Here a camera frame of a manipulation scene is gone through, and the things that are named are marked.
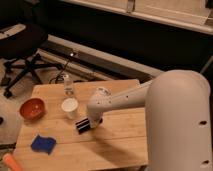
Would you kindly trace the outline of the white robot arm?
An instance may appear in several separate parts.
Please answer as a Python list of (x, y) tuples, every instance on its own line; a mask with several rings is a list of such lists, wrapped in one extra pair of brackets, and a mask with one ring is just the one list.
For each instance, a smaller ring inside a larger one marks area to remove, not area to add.
[(95, 128), (107, 111), (144, 107), (146, 171), (213, 171), (210, 93), (200, 73), (170, 70), (114, 95), (97, 90), (87, 116)]

